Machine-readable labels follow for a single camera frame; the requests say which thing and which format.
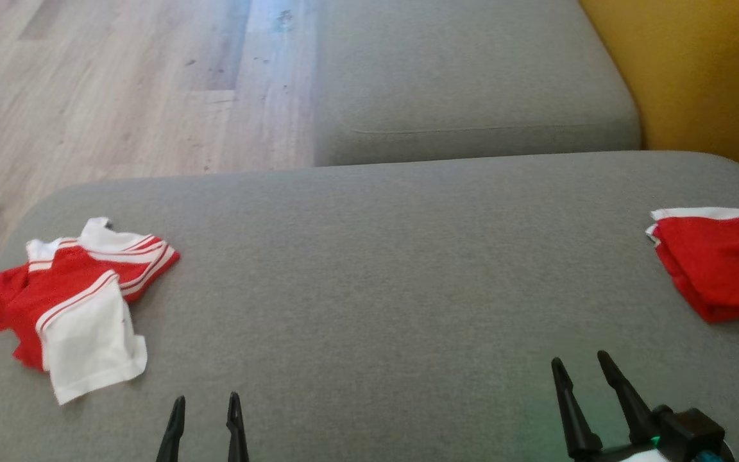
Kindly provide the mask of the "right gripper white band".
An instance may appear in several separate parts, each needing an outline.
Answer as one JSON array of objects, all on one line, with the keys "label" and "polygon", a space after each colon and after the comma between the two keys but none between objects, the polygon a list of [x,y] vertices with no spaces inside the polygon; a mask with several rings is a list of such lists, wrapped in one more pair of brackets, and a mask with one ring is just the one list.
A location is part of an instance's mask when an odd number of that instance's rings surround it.
[{"label": "right gripper white band", "polygon": [[599,365],[618,397],[629,430],[631,444],[603,450],[603,442],[592,432],[573,393],[573,382],[562,359],[551,360],[558,409],[567,454],[572,461],[668,461],[653,439],[659,436],[653,413],[607,351],[597,353]]}]

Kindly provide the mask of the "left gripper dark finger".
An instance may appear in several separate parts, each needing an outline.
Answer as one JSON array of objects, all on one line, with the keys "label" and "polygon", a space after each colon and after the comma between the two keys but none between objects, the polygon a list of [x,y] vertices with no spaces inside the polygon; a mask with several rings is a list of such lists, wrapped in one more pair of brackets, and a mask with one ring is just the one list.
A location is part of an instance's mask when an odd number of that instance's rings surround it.
[{"label": "left gripper dark finger", "polygon": [[185,426],[185,397],[177,397],[169,415],[167,426],[156,456],[156,462],[177,462],[181,438]]},{"label": "left gripper dark finger", "polygon": [[249,451],[244,430],[244,420],[240,395],[231,392],[228,402],[228,419],[226,426],[230,433],[228,445],[228,462],[249,462]]}]

